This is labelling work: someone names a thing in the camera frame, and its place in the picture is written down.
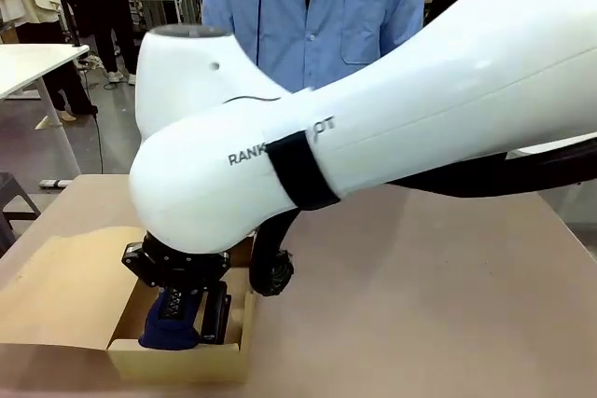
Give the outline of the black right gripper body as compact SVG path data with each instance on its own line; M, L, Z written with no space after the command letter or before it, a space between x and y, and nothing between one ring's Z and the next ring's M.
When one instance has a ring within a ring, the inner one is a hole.
M199 291L216 284L230 269L230 257L222 254L186 254L146 233L141 242L129 243L122 264L148 287Z

